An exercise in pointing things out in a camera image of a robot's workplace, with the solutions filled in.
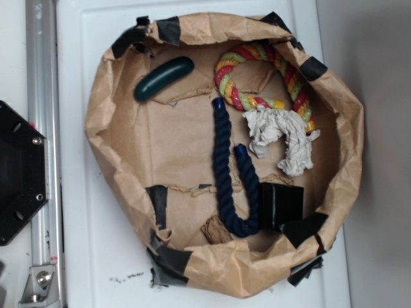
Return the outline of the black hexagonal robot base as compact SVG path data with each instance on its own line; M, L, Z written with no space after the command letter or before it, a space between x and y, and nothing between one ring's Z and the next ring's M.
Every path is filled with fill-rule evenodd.
M1 246L47 202L45 138L1 102Z

